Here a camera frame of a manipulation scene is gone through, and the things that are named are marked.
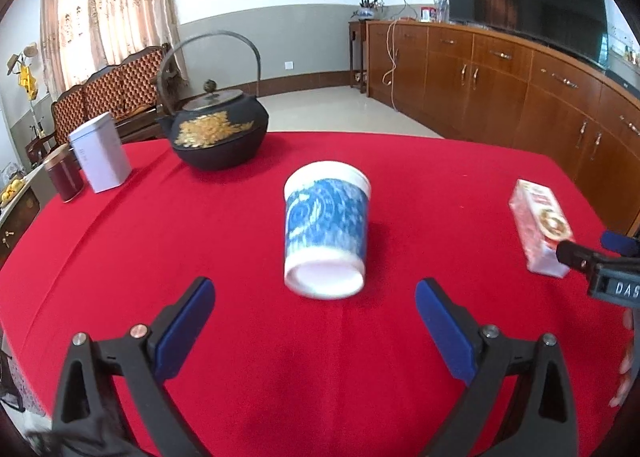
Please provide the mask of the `person's right hand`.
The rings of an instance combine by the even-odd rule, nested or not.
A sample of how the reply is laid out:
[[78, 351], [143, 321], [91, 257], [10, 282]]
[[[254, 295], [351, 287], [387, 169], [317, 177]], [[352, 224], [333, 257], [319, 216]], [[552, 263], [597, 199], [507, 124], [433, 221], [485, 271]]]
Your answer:
[[623, 325], [629, 331], [631, 338], [625, 349], [622, 362], [620, 362], [620, 367], [618, 367], [620, 384], [615, 395], [608, 402], [608, 406], [612, 408], [623, 405], [634, 383], [634, 378], [631, 377], [632, 364], [634, 364], [634, 314], [631, 310], [624, 311]]

